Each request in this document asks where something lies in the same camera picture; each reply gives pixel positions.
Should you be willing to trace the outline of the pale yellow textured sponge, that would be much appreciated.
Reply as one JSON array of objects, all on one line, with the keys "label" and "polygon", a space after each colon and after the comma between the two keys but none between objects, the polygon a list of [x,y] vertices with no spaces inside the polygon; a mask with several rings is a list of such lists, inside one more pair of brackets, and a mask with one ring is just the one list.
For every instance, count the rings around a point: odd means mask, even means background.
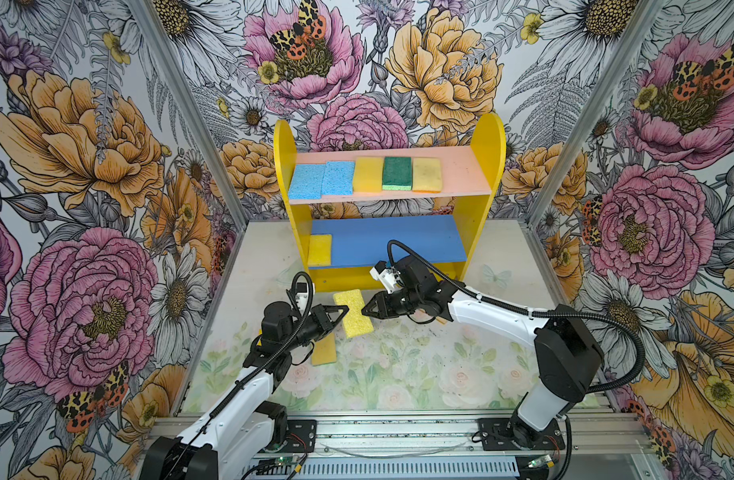
[{"label": "pale yellow textured sponge", "polygon": [[362,313],[362,309],[366,304],[360,290],[354,289],[334,293],[333,300],[336,305],[348,307],[348,312],[342,320],[347,339],[367,335],[374,331],[372,320]]}]

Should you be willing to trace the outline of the bright yellow small sponge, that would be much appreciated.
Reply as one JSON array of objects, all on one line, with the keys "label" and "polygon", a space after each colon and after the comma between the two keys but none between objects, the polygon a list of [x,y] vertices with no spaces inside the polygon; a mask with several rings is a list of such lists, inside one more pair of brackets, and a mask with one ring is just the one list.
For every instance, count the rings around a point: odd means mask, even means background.
[{"label": "bright yellow small sponge", "polygon": [[308,249],[309,267],[320,268],[331,265],[332,240],[331,234],[317,234],[310,237]]}]

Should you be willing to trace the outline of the thick yellow sponge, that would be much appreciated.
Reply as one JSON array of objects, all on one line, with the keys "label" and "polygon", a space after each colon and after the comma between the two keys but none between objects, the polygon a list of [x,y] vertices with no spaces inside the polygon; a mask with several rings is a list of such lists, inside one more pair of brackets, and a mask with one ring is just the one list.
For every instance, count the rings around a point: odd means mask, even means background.
[{"label": "thick yellow sponge", "polygon": [[382,191],[383,157],[358,157],[352,179],[355,194],[373,194]]}]

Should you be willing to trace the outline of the blue sponge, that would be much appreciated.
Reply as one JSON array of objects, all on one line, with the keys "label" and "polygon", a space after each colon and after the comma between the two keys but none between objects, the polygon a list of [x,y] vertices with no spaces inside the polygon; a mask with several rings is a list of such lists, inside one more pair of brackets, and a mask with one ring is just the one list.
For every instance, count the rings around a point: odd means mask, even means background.
[{"label": "blue sponge", "polygon": [[331,161],[325,164],[321,194],[351,196],[353,194],[354,161]]},{"label": "blue sponge", "polygon": [[297,164],[288,190],[289,199],[320,199],[325,171],[325,164]]}]

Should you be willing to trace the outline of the green sponge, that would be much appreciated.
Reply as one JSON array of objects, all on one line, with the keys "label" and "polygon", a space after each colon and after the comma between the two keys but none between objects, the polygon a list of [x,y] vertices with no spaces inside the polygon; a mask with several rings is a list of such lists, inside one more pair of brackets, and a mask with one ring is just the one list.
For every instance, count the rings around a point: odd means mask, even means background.
[{"label": "green sponge", "polygon": [[412,185],[412,159],[403,156],[385,157],[382,171],[382,189],[384,191],[411,191]]}]

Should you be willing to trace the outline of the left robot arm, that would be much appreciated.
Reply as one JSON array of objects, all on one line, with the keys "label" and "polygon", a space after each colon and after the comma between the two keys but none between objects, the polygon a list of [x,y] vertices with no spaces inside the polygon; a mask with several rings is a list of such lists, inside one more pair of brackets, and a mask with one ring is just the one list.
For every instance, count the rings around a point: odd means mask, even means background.
[{"label": "left robot arm", "polygon": [[292,351],[327,337],[346,305],[276,301],[264,309],[237,380],[209,411],[173,438],[161,436],[143,459],[140,479],[234,479],[261,451],[284,446],[287,411],[269,398],[289,372]]}]

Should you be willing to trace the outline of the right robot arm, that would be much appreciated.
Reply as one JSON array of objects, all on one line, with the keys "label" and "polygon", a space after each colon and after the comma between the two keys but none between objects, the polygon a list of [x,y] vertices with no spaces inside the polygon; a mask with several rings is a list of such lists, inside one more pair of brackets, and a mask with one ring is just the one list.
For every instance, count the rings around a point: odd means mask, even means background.
[{"label": "right robot arm", "polygon": [[396,319],[421,310],[433,320],[477,327],[534,348],[538,380],[500,428],[497,436],[503,440],[521,449],[533,448],[555,418],[590,392],[603,354],[572,308],[511,304],[452,280],[412,255],[393,265],[380,261],[370,275],[384,290],[363,307],[368,317]]}]

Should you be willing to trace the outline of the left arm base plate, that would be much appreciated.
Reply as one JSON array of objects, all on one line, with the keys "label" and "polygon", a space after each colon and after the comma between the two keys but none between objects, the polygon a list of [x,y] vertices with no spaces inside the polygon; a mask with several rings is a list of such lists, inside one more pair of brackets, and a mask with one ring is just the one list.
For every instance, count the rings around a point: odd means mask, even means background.
[{"label": "left arm base plate", "polygon": [[316,445],[318,422],[292,419],[276,422],[267,453],[312,453]]}]

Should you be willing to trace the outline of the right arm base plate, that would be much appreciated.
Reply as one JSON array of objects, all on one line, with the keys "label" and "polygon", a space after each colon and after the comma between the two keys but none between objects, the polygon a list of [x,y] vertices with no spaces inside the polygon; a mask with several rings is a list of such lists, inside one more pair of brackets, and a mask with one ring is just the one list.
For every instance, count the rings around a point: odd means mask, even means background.
[{"label": "right arm base plate", "polygon": [[511,418],[479,418],[472,441],[480,443],[484,451],[565,449],[564,437],[556,419],[552,419],[545,429],[538,431]]}]

